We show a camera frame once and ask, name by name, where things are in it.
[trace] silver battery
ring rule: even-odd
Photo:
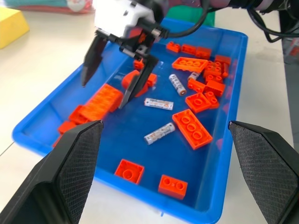
[[[173,102],[159,99],[145,98],[144,105],[169,111],[172,111],[173,109]]]
[[[197,73],[197,72],[192,72],[191,75],[188,77],[188,80],[190,78],[196,80],[198,77],[199,77],[200,73]]]
[[[154,132],[146,135],[144,137],[144,140],[148,145],[153,144],[155,141],[163,138],[167,134],[174,132],[176,130],[175,126],[173,123],[168,123],[167,125],[159,128],[158,130],[155,130]]]
[[[171,81],[173,87],[176,89],[180,96],[186,94],[187,91],[185,87],[182,85],[182,83],[179,81],[178,77],[175,74],[170,75],[169,80]]]

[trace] orange 2x4 lego brick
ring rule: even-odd
[[[122,177],[123,179],[139,184],[144,172],[144,167],[128,160],[122,159],[115,175]]]
[[[183,200],[186,195],[187,186],[188,183],[185,181],[162,175],[158,192]]]
[[[190,55],[195,55],[196,54],[196,47],[188,44],[183,44],[182,45],[182,52],[187,53]]]
[[[197,47],[195,56],[201,59],[209,60],[209,58],[211,57],[211,53],[212,53],[212,49]]]
[[[177,43],[174,43],[174,42],[170,41],[166,45],[166,49],[171,50],[171,51],[176,52],[176,53],[179,53],[181,51],[181,46]]]
[[[211,102],[202,93],[186,97],[185,102],[194,113],[205,111],[211,107]]]
[[[113,112],[118,108],[122,97],[121,91],[104,84],[87,104],[80,109],[79,113],[90,121],[101,120],[108,112]]]
[[[203,69],[207,66],[208,62],[204,59],[188,58],[188,57],[179,57],[173,64],[174,69],[183,70],[183,71],[195,71],[202,72]]]
[[[193,150],[212,142],[212,136],[190,109],[174,114],[172,119]]]

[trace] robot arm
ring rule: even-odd
[[[191,29],[180,33],[170,33],[160,26],[168,10],[173,6],[186,5],[203,7],[206,15],[209,7],[250,8],[261,12],[297,9],[297,0],[98,0],[95,2],[96,37],[88,50],[81,74],[85,86],[97,70],[101,53],[107,41],[120,46],[120,51],[137,60],[143,59],[145,66],[139,76],[133,78],[125,92],[122,108],[143,88],[158,59],[150,55],[152,44],[157,38],[182,37],[196,31],[204,21],[202,16]],[[299,10],[293,10],[299,18]],[[140,29],[139,35],[130,37],[131,31]]]

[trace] battery label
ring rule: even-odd
[[[170,110],[170,111],[172,111],[173,109],[173,102],[159,100],[159,99],[146,98],[144,101],[144,105],[149,107],[164,109],[164,110]]]

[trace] orange 2x2 lego brick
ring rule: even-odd
[[[174,114],[172,119],[193,150],[212,142],[212,136],[190,109]]]
[[[205,111],[211,107],[211,102],[202,93],[186,97],[185,102],[194,113]]]
[[[158,192],[183,200],[186,195],[187,186],[188,183],[185,181],[162,175]]]
[[[205,88],[205,91],[211,91],[214,93],[215,96],[218,97],[221,97],[223,95],[224,90],[225,90],[225,84],[221,84],[213,80],[208,81]]]
[[[144,167],[128,160],[122,159],[115,175],[122,177],[123,179],[139,184],[144,172]]]
[[[179,57],[173,64],[174,69],[191,71],[191,72],[202,72],[203,69],[207,66],[208,62],[204,59],[188,58],[188,57]]]

